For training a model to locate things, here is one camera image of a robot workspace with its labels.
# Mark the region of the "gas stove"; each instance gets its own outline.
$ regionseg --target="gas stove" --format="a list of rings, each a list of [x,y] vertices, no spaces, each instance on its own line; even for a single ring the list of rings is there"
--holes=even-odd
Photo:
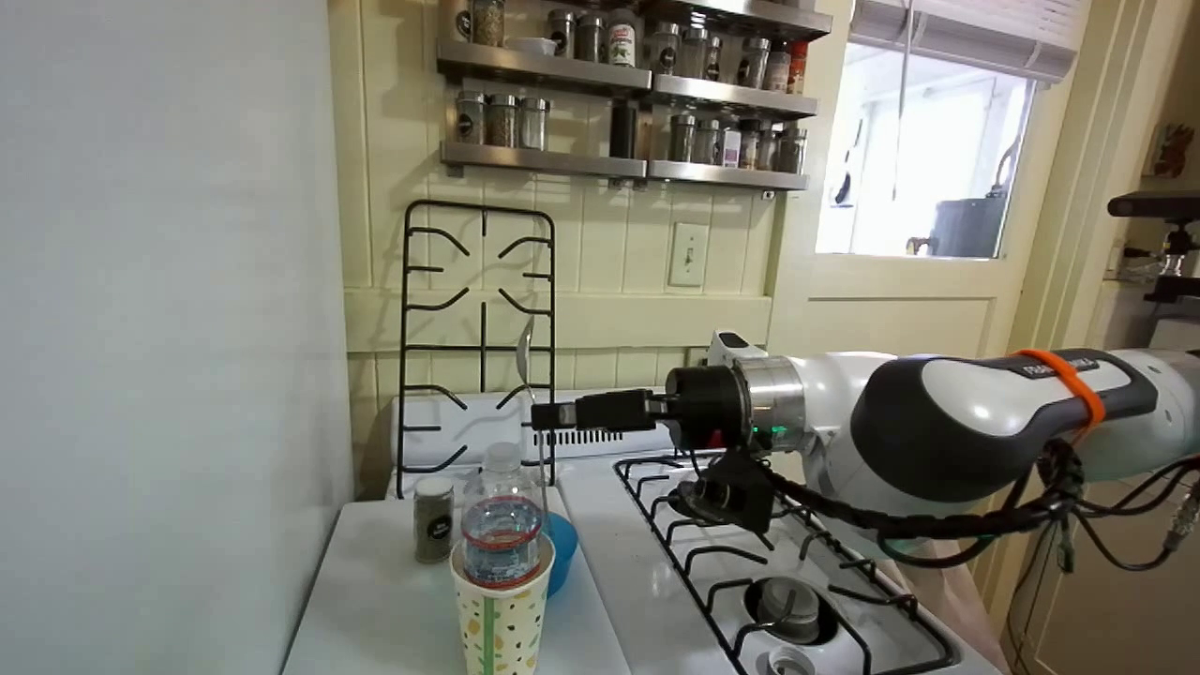
[[[486,428],[439,406],[409,425],[421,428],[411,449],[477,449]],[[820,519],[775,501],[770,531],[759,535],[696,514],[689,489],[715,459],[676,453],[666,434],[560,439],[566,519],[581,531],[629,673],[994,673]]]

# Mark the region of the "window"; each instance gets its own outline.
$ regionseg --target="window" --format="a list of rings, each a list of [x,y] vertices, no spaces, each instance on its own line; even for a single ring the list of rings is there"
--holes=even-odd
[[[850,45],[816,253],[989,260],[1035,83]]]

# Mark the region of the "electrical outlet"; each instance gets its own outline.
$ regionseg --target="electrical outlet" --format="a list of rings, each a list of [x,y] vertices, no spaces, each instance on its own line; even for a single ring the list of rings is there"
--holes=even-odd
[[[672,284],[696,289],[710,275],[710,225],[676,221]]]

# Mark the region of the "orange band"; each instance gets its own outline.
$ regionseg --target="orange band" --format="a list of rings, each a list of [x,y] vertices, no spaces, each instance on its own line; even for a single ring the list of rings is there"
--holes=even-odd
[[[1089,428],[1105,419],[1105,410],[1101,410],[1099,395],[1081,378],[1081,370],[1065,358],[1059,358],[1050,349],[1019,349],[1019,358],[1031,358],[1031,359],[1047,363],[1059,374],[1059,383],[1085,401]]]

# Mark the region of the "kitchen counter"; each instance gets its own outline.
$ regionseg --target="kitchen counter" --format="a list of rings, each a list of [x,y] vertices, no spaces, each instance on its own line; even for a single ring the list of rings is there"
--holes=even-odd
[[[286,675],[465,673],[450,569],[411,550],[411,499],[342,505]],[[629,673],[584,550],[547,603],[541,673]]]

